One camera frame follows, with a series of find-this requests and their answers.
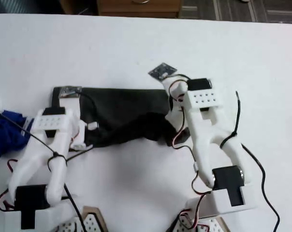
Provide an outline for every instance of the wooden drawer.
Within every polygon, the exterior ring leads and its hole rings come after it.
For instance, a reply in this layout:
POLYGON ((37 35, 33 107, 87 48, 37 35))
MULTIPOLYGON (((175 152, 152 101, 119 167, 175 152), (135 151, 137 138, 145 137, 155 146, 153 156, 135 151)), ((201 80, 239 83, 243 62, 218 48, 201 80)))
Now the wooden drawer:
POLYGON ((102 12, 101 15, 115 17, 177 18, 177 12, 102 12))
POLYGON ((103 12, 179 12, 180 0, 98 0, 103 12))

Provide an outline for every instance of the blue cloth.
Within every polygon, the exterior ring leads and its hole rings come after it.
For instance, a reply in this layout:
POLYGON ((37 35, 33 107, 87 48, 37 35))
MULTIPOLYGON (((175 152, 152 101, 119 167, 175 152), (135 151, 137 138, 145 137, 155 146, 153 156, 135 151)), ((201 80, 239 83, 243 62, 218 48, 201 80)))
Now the blue cloth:
MULTIPOLYGON (((22 114, 11 111, 4 111, 2 114, 24 127, 25 130, 29 131, 32 126, 33 119, 23 117, 22 114)), ((29 138, 29 134, 24 133, 20 128, 0 116, 0 156, 10 151, 21 150, 29 138)))

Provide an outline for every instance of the white table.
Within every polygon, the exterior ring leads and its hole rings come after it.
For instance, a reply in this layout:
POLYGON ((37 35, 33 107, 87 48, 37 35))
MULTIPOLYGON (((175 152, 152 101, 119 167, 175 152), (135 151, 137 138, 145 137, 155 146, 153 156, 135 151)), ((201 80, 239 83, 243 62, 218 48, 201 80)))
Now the white table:
MULTIPOLYGON (((239 91, 239 136, 265 167, 278 231, 292 231, 292 25, 0 14, 0 98, 6 109, 29 116, 49 106, 54 86, 162 88, 147 74, 161 62, 192 78, 213 78, 231 120, 239 91)), ((6 160, 20 155, 0 159, 0 193, 10 176, 6 160)), ((223 155, 213 159, 228 164, 223 155)), ((233 232, 273 231, 261 172, 250 165, 259 208, 224 218, 233 232)), ((40 172, 36 181, 48 173, 40 172)), ((162 232, 194 197, 193 177, 186 150, 139 139, 72 161, 67 184, 101 209, 110 231, 162 232)), ((0 212, 0 231, 3 223, 0 212)))

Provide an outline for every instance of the floor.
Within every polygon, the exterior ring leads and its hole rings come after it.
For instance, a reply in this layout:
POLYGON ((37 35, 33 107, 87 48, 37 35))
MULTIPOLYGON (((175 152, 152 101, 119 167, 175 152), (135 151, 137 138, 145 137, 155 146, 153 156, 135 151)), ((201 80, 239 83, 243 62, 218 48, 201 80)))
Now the floor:
POLYGON ((180 18, 292 23, 292 0, 183 0, 180 18))

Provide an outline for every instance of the black fabric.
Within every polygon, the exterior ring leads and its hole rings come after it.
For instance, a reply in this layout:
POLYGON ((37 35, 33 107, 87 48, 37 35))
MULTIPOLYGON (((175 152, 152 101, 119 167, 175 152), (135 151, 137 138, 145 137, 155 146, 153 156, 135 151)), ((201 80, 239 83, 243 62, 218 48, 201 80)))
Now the black fabric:
MULTIPOLYGON (((59 106, 60 87, 54 88, 52 106, 59 106)), ((83 88, 80 96, 81 119, 86 123, 98 121, 98 130, 85 132, 86 145, 95 147, 125 143, 145 137, 157 141, 163 138, 171 146, 175 128, 165 119, 169 111, 168 96, 164 90, 83 88)), ((185 141, 185 131, 177 138, 185 141)))

